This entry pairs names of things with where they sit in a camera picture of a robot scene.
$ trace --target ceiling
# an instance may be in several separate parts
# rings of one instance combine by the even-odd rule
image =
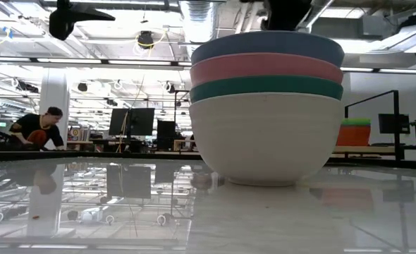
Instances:
[[[189,61],[190,41],[201,31],[185,29],[185,19],[179,11],[179,3],[170,1],[164,10],[164,1],[126,0],[78,0],[106,12],[116,21],[86,21],[76,24],[71,36],[64,42],[54,39],[48,32],[49,14],[54,11],[54,0],[8,0],[0,1],[0,56],[60,58],[60,59],[135,59],[143,61]],[[216,23],[213,37],[224,37],[236,32],[259,30],[257,11],[262,4],[242,4],[234,0],[216,0]],[[383,38],[350,36],[347,25],[362,23],[364,18],[380,18],[383,28],[389,23],[400,22],[411,11],[416,11],[416,0],[410,1],[322,1],[314,2],[324,9],[314,21],[312,32],[340,42],[347,55],[346,66],[372,66],[372,60],[361,57],[372,50]],[[335,30],[337,35],[330,36]],[[142,49],[137,43],[141,31],[151,31],[156,43],[152,49]],[[413,59],[412,54],[396,52],[389,58],[387,67],[406,67]],[[30,65],[0,64],[0,96],[37,95],[18,89],[18,81],[26,82],[40,90],[43,63]],[[68,68],[76,77],[71,84],[71,97],[118,97],[118,107],[154,107],[156,117],[173,120],[174,95],[166,91],[166,84],[177,90],[191,88],[189,67],[131,69],[95,68],[76,66]],[[89,90],[78,90],[79,83],[87,83]],[[187,94],[178,93],[181,106],[177,111],[177,124],[181,130],[190,131],[189,102]],[[0,120],[15,121],[25,112],[38,110],[36,98],[0,98]],[[72,99],[72,122],[90,124],[104,130],[109,125],[113,106],[103,99]]]

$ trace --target man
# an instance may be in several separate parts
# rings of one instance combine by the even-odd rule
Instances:
[[[57,150],[65,150],[64,142],[56,124],[62,118],[62,110],[57,107],[49,107],[44,115],[27,114],[18,119],[9,132],[13,140],[24,145],[35,144],[43,147],[49,139],[53,140]]]

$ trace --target stacked bowls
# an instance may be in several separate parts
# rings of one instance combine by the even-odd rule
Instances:
[[[342,119],[344,52],[327,38],[231,35],[192,55],[190,117],[214,171],[254,186],[287,186],[322,168]]]

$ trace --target teal bowl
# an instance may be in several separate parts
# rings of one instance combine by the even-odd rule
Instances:
[[[341,100],[343,87],[323,78],[298,75],[263,75],[215,80],[190,91],[192,103],[224,95],[255,92],[294,92]]]

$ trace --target metal frame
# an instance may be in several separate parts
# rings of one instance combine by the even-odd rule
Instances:
[[[349,104],[347,106],[344,107],[344,118],[349,118],[349,108],[351,106],[355,106],[357,104],[361,104],[363,102],[367,102],[371,99],[376,99],[378,97],[384,96],[384,95],[389,95],[389,94],[393,94],[393,112],[395,115],[395,119],[399,119],[399,91],[397,90],[391,90],[388,92],[384,92],[381,93],[379,95],[375,95],[373,97],[369,97],[367,99],[363,99],[359,102],[355,102],[352,104]],[[402,149],[402,147],[400,146],[400,133],[399,133],[399,121],[395,121],[395,132],[394,132],[394,149],[395,149],[395,160],[397,162],[400,162],[402,159],[404,159],[404,150]]]

